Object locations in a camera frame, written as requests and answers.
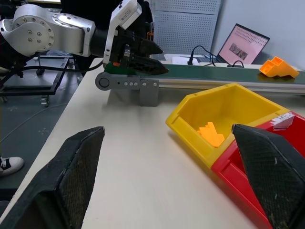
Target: sneaker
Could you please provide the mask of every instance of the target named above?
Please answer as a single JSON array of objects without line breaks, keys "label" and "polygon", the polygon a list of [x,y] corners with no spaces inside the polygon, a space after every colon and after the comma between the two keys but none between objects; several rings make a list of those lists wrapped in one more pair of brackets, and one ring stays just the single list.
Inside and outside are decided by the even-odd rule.
[{"label": "sneaker", "polygon": [[1,160],[0,177],[13,174],[20,170],[24,165],[24,161],[21,157],[1,158]]}]

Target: white pegboard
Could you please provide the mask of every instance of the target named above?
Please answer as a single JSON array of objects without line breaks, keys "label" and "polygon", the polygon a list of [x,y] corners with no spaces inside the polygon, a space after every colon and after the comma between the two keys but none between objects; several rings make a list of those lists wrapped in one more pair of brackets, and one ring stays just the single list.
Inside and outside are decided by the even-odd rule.
[{"label": "white pegboard", "polygon": [[[211,50],[218,15],[155,12],[154,41],[164,53],[190,54],[196,45]],[[198,48],[196,54],[206,54]]]},{"label": "white pegboard", "polygon": [[221,0],[152,0],[154,10],[218,14]]}]

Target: gray metal bracket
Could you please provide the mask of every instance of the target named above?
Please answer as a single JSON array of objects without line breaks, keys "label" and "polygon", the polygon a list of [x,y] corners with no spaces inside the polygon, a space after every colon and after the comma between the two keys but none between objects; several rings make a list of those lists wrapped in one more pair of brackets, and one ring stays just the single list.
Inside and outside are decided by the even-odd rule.
[{"label": "gray metal bracket", "polygon": [[140,106],[158,106],[158,80],[145,79],[138,75],[100,73],[95,79],[95,84],[102,91],[108,91],[110,89],[139,90]]}]

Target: white label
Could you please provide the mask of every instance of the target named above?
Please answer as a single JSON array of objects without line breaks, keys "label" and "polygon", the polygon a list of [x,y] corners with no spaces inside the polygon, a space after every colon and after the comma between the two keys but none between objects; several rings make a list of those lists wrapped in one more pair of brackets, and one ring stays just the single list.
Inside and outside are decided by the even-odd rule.
[{"label": "white label", "polygon": [[292,124],[294,116],[292,112],[280,115],[272,119],[271,125],[273,125],[274,129],[287,129]]},{"label": "white label", "polygon": [[119,16],[120,20],[121,20],[121,21],[125,21],[126,19],[129,18],[129,15],[131,15],[131,13],[132,13],[132,11],[131,11],[129,8],[127,8],[126,11],[123,12],[123,13]]}]

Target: laptop screen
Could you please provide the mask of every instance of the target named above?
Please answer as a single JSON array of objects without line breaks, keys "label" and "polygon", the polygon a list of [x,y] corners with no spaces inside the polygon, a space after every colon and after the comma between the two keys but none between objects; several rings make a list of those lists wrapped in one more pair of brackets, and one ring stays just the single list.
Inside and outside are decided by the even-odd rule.
[{"label": "laptop screen", "polygon": [[219,52],[219,56],[230,64],[242,61],[252,64],[270,38],[236,24]]}]

